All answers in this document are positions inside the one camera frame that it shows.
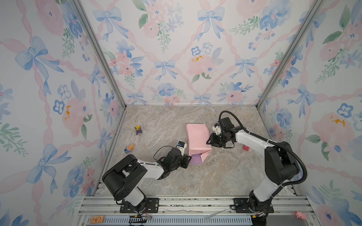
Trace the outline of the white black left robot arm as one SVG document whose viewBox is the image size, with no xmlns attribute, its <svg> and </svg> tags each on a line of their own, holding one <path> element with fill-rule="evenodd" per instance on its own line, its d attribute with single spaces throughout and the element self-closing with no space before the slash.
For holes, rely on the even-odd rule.
<svg viewBox="0 0 362 226">
<path fill-rule="evenodd" d="M 107 170 L 102 181 L 116 202 L 126 201 L 133 207 L 143 207 L 147 197 L 138 188 L 139 182 L 142 179 L 163 180 L 178 168 L 186 169 L 191 159 L 191 156 L 183 154 L 176 147 L 171 147 L 167 156 L 153 163 L 141 161 L 129 154 Z"/>
</svg>

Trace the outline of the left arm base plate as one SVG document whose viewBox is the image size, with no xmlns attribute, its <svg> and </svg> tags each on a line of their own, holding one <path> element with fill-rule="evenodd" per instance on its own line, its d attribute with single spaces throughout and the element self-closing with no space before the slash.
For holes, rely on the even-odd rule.
<svg viewBox="0 0 362 226">
<path fill-rule="evenodd" d="M 159 198 L 145 198 L 137 206 L 133 206 L 130 202 L 122 200 L 120 204 L 120 213 L 158 213 Z"/>
</svg>

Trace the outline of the purple pink wrapping paper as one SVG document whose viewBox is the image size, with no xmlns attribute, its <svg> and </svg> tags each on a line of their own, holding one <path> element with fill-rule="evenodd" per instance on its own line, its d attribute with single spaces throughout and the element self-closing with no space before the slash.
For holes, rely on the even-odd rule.
<svg viewBox="0 0 362 226">
<path fill-rule="evenodd" d="M 205 124 L 187 124 L 190 164 L 202 164 L 212 151 L 211 145 L 207 145 L 210 134 Z"/>
</svg>

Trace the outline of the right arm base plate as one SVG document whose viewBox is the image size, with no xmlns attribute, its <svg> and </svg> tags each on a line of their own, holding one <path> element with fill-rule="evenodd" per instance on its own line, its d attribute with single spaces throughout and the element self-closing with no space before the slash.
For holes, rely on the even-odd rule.
<svg viewBox="0 0 362 226">
<path fill-rule="evenodd" d="M 233 205 L 230 206 L 230 209 L 237 213 L 261 214 L 266 213 L 266 211 L 274 213 L 271 201 L 266 200 L 260 202 L 258 199 L 254 198 L 234 198 Z"/>
</svg>

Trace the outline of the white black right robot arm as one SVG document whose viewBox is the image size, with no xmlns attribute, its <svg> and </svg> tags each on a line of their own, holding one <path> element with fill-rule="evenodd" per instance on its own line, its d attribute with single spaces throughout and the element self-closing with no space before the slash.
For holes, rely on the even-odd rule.
<svg viewBox="0 0 362 226">
<path fill-rule="evenodd" d="M 265 178 L 249 194 L 247 207 L 252 212 L 268 209 L 272 199 L 285 187 L 293 184 L 300 173 L 302 162 L 286 142 L 277 143 L 252 132 L 231 130 L 212 133 L 206 144 L 227 148 L 228 142 L 240 143 L 259 152 L 265 160 Z"/>
</svg>

